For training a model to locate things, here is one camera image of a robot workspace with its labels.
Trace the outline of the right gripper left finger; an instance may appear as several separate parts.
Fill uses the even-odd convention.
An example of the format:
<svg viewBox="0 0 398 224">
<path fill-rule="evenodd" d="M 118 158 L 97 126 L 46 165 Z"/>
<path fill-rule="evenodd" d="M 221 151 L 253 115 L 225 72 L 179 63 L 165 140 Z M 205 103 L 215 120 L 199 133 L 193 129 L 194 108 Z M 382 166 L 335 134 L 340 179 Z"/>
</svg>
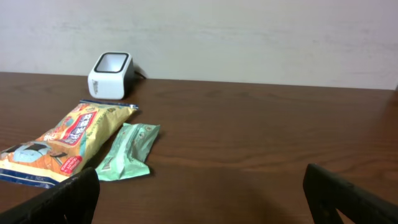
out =
<svg viewBox="0 0 398 224">
<path fill-rule="evenodd" d="M 92 222 L 100 182 L 87 168 L 38 196 L 1 214 L 1 223 L 87 223 Z"/>
</svg>

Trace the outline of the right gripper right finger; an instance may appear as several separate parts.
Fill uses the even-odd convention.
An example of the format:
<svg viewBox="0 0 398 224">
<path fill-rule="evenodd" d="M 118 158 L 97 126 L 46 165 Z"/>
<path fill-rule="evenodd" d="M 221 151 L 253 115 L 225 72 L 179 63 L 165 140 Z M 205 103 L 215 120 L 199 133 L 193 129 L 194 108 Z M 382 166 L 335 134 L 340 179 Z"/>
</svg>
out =
<svg viewBox="0 0 398 224">
<path fill-rule="evenodd" d="M 342 223 L 341 213 L 354 223 L 397 223 L 397 205 L 317 164 L 307 166 L 303 191 L 317 224 Z"/>
</svg>

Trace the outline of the yellow snack bag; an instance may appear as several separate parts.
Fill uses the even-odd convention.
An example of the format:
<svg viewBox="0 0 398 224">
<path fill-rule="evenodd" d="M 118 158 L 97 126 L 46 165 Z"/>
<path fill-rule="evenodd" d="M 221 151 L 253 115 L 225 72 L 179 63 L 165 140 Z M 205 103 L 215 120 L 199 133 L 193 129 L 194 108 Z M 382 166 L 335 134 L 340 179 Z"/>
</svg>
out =
<svg viewBox="0 0 398 224">
<path fill-rule="evenodd" d="M 1 152 L 1 180 L 50 189 L 79 173 L 137 105 L 81 100 L 39 138 Z"/>
</svg>

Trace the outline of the mint green pack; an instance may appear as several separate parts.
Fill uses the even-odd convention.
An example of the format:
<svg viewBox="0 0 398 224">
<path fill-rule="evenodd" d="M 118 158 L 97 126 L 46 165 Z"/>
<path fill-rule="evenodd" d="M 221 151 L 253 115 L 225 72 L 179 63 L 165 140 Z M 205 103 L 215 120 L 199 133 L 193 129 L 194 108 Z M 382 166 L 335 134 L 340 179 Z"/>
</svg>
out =
<svg viewBox="0 0 398 224">
<path fill-rule="evenodd" d="M 149 175 L 145 161 L 159 131 L 159 125 L 124 123 L 96 168 L 98 179 L 111 182 Z"/>
</svg>

